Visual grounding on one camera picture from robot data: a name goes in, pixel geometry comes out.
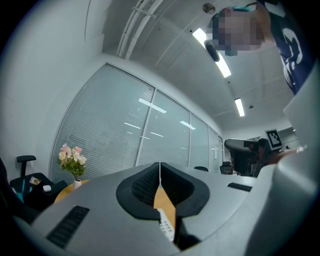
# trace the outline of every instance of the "desk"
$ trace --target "desk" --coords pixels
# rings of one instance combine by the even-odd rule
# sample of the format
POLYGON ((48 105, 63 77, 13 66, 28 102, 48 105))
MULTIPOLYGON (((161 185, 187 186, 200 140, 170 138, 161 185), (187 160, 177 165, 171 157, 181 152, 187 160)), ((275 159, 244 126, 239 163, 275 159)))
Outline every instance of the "desk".
MULTIPOLYGON (((84 184, 90 181, 89 179, 82 180, 81 183, 84 184)), ((68 194, 73 191, 73 184, 65 187, 56 197, 54 203, 57 203, 61 199, 65 198, 68 194)), ((176 228, 176 208, 171 203, 169 197, 167 196, 165 190, 163 188, 158 188, 154 197, 154 208, 161 208, 165 212, 165 215, 171 222, 173 228, 176 228)))

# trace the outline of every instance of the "ceiling light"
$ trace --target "ceiling light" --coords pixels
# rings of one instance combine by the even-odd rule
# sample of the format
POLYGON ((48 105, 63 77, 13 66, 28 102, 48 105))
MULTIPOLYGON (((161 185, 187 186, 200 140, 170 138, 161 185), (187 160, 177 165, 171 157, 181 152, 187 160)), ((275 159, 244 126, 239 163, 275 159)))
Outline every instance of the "ceiling light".
POLYGON ((192 35, 199 41, 200 44, 202 44, 203 47, 205 47, 207 35, 201 28, 198 28, 195 32, 192 33, 192 35))
POLYGON ((164 113, 164 114, 167 113, 167 111, 165 111, 165 110, 163 110, 162 108, 160 108, 160 107, 158 107, 158 106, 156 106, 156 105, 154 105, 154 104, 152 104, 152 103, 144 100, 143 98, 140 98, 140 99, 139 99, 139 102, 141 102, 141 103, 143 103, 143 104, 145 104, 145 105, 147 105, 147 106, 149 106, 149 107, 151 107, 151 108, 153 108, 153 109, 155 109, 155 110, 158 110, 158 111, 160 111, 161 113, 164 113))
POLYGON ((127 122, 125 122, 124 124, 125 124, 125 125, 127 125, 127 126, 131 126, 131 127, 134 127, 134 128, 138 128, 138 129, 140 129, 140 127, 138 127, 138 126, 134 126, 134 125, 132 125, 132 124, 130 124, 130 123, 127 123, 127 122))
POLYGON ((227 78, 228 76, 231 75, 230 69, 229 69, 224 57, 222 57, 220 52, 219 52, 219 57, 220 57, 220 60, 218 62, 216 62, 216 65, 220 69, 223 77, 227 78))
POLYGON ((187 126, 189 128, 191 128, 191 130, 195 130, 196 128, 194 128, 192 125, 188 124, 187 122, 185 121, 181 121, 180 124, 183 124, 184 126, 187 126))
POLYGON ((154 134, 154 135, 157 135, 157 136, 160 136, 160 137, 163 137, 162 135, 160 134, 157 134, 157 133, 154 133, 154 132, 150 132, 151 134, 154 134))
POLYGON ((245 111, 244 111, 244 106, 242 105, 242 101, 240 98, 236 98, 234 100, 236 107, 238 108, 239 111, 239 115, 240 117, 244 117, 245 116, 245 111))
MULTIPOLYGON (((207 35, 201 28, 198 28, 192 35, 200 42, 200 44, 202 44, 202 46, 204 48, 206 48, 205 47, 205 40, 207 40, 207 35)), ((223 77, 227 78, 228 76, 231 75, 231 71, 230 71, 224 57, 222 57, 221 53, 218 52, 218 54, 219 54, 220 60, 218 62, 216 62, 216 65, 220 69, 223 77)))

